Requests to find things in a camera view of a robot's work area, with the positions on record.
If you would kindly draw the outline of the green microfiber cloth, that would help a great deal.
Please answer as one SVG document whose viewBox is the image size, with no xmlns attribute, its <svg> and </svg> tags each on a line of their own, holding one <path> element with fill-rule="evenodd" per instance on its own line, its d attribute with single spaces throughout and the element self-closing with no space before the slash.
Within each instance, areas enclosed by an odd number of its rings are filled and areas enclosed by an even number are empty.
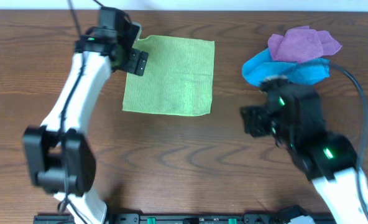
<svg viewBox="0 0 368 224">
<path fill-rule="evenodd" d="M 213 41 L 150 35 L 134 47 L 149 57 L 142 76 L 127 74 L 124 111 L 177 116 L 211 112 Z"/>
</svg>

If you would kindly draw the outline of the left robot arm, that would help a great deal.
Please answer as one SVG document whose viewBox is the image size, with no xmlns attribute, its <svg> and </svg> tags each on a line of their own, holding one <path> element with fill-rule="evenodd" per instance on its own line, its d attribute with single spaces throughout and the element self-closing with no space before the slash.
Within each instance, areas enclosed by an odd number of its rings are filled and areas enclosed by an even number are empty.
<svg viewBox="0 0 368 224">
<path fill-rule="evenodd" d="M 98 96 L 117 70 L 142 76 L 148 53 L 133 47 L 141 26 L 113 7 L 101 6 L 98 24 L 79 33 L 71 69 L 51 112 L 29 126 L 23 147 L 32 185 L 59 200 L 74 223 L 105 223 L 108 207 L 95 187 L 96 159 L 86 141 Z"/>
</svg>

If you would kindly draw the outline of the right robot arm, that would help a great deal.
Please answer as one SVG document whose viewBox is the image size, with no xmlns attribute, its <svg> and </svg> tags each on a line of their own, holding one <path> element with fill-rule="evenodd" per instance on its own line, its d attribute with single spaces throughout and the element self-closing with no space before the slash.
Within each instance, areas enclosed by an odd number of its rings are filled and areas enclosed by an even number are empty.
<svg viewBox="0 0 368 224">
<path fill-rule="evenodd" d="M 292 162 L 314 185 L 336 223 L 368 223 L 368 183 L 356 166 L 361 155 L 347 137 L 326 129 L 320 96 L 311 85 L 286 78 L 262 82 L 267 101 L 244 106 L 244 131 L 272 136 L 287 148 Z"/>
</svg>

